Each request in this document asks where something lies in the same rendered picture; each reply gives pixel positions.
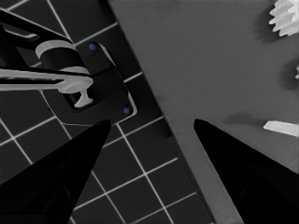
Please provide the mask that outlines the small white T-shaped piece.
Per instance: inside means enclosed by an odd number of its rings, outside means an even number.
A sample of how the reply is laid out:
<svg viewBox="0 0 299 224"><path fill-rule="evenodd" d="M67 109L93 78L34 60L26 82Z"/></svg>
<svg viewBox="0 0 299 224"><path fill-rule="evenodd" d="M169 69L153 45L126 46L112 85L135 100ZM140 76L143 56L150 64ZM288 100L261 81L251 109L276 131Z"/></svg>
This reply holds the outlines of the small white T-shaped piece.
<svg viewBox="0 0 299 224"><path fill-rule="evenodd" d="M299 137L299 124L278 120L268 120L263 127L268 131Z"/></svg>

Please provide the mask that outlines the dark robot body block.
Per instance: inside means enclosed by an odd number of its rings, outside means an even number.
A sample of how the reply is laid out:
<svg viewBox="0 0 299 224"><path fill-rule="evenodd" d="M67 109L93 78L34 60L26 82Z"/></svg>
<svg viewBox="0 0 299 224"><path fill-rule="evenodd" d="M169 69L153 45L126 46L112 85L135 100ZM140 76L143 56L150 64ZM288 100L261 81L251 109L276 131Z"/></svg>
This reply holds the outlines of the dark robot body block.
<svg viewBox="0 0 299 224"><path fill-rule="evenodd" d="M137 113L108 50L92 42L80 54L64 35L0 8L0 91L42 91L65 125L119 123Z"/></svg>

